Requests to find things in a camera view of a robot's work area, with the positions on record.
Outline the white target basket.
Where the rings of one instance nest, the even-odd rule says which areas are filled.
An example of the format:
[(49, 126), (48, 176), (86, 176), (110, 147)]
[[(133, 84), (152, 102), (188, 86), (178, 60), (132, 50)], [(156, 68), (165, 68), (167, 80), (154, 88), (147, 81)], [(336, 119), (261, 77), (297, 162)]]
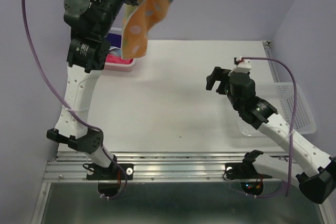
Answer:
[[(291, 121), (294, 104), (294, 91), (291, 82), (258, 83), (256, 84), (256, 94), (273, 105), (286, 122)], [(313, 134), (317, 130), (314, 116), (299, 86), (297, 86), (297, 106), (293, 128), (301, 135)], [(265, 137), (239, 116), (236, 116), (235, 130), (244, 137)]]

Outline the aluminium mounting rail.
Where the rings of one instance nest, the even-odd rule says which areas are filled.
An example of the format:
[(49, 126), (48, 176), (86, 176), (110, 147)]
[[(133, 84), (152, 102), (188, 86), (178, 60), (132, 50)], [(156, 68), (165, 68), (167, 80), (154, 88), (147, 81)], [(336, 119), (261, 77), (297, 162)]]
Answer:
[[(227, 163), (244, 158), (239, 152), (116, 152), (119, 164), (133, 164), (132, 183), (221, 182)], [(48, 162), (46, 183), (87, 183), (83, 164), (90, 159), (77, 152), (58, 152)]]

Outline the purple towel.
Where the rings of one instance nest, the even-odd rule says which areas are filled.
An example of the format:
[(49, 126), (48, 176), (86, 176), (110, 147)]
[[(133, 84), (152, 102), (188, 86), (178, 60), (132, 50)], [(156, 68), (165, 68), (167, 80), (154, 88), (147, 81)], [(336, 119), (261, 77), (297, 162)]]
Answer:
[(110, 42), (112, 47), (121, 48), (122, 36), (120, 34), (108, 33), (107, 41)]

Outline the light blue towel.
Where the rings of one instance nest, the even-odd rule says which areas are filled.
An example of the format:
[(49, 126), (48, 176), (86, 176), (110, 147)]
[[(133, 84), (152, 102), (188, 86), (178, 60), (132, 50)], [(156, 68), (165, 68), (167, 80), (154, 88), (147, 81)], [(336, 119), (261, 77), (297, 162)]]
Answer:
[(121, 49), (118, 47), (110, 47), (109, 48), (109, 54), (115, 55), (117, 57), (121, 57)]

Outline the pink towel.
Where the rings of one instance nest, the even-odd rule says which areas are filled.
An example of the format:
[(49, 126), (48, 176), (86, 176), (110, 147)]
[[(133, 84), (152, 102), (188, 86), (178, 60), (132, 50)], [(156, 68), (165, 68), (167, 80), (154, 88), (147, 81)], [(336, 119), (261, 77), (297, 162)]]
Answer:
[(108, 54), (106, 58), (106, 64), (130, 65), (131, 63), (133, 63), (133, 59), (122, 59), (111, 54)]

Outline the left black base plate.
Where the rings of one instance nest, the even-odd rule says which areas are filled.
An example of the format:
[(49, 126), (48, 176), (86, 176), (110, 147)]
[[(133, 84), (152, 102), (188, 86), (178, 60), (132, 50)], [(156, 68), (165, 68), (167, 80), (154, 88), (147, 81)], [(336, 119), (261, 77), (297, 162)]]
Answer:
[(87, 180), (132, 180), (134, 165), (132, 163), (122, 163), (112, 168), (103, 168), (94, 163), (85, 163), (83, 168), (87, 171)]

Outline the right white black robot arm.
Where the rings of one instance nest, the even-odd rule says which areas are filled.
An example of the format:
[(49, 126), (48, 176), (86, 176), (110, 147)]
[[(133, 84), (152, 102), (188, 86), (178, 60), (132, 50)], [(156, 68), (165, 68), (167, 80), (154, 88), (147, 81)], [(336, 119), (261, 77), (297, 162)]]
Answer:
[(219, 82), (218, 94), (228, 97), (239, 117), (274, 141), (288, 153), (288, 161), (253, 150), (238, 163), (227, 163), (224, 179), (276, 178), (297, 187), (316, 204), (322, 204), (335, 190), (335, 157), (318, 149), (297, 131), (268, 101), (256, 96), (249, 73), (215, 67), (206, 78), (206, 90)]

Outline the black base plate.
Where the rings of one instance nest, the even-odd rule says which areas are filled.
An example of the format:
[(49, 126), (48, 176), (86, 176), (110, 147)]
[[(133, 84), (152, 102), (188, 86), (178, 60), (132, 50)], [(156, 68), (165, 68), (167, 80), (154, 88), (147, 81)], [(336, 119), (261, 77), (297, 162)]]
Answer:
[(266, 174), (258, 173), (252, 164), (245, 163), (226, 163), (223, 178), (225, 180), (235, 179), (270, 179), (272, 178)]
[(87, 180), (132, 180), (134, 165), (132, 163), (122, 163), (112, 168), (103, 168), (94, 163), (85, 163), (83, 168), (87, 171)]

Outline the orange polka dot towel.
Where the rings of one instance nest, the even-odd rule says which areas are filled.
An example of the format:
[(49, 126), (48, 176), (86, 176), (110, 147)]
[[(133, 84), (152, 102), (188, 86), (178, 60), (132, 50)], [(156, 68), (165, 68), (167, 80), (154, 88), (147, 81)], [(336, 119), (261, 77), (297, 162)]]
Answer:
[(174, 0), (137, 0), (137, 6), (126, 5), (122, 23), (121, 58), (145, 56), (149, 31), (167, 15)]

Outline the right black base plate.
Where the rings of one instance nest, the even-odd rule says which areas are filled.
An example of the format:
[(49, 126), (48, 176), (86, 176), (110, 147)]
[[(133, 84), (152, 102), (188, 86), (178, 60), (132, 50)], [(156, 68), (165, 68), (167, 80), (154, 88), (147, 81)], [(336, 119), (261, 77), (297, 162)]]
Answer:
[(272, 178), (266, 174), (258, 173), (252, 164), (245, 163), (226, 163), (223, 178), (225, 180), (235, 179), (270, 179)]

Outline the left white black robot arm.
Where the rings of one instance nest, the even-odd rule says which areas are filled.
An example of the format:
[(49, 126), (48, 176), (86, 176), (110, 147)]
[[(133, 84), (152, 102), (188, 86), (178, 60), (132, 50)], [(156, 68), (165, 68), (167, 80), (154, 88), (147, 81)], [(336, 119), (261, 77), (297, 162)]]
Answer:
[(103, 145), (103, 131), (87, 123), (95, 86), (111, 44), (107, 35), (124, 4), (137, 0), (64, 0), (64, 21), (71, 28), (67, 55), (67, 86), (61, 114), (47, 138), (85, 153), (85, 169), (113, 178), (120, 170), (117, 158)]

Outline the white source basket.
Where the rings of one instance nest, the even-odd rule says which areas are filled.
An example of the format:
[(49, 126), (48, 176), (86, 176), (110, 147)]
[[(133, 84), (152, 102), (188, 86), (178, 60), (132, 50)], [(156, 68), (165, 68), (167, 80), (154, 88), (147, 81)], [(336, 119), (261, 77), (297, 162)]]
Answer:
[(135, 59), (122, 59), (121, 42), (122, 29), (112, 27), (107, 35), (107, 41), (111, 46), (104, 65), (105, 70), (131, 72), (135, 66)]

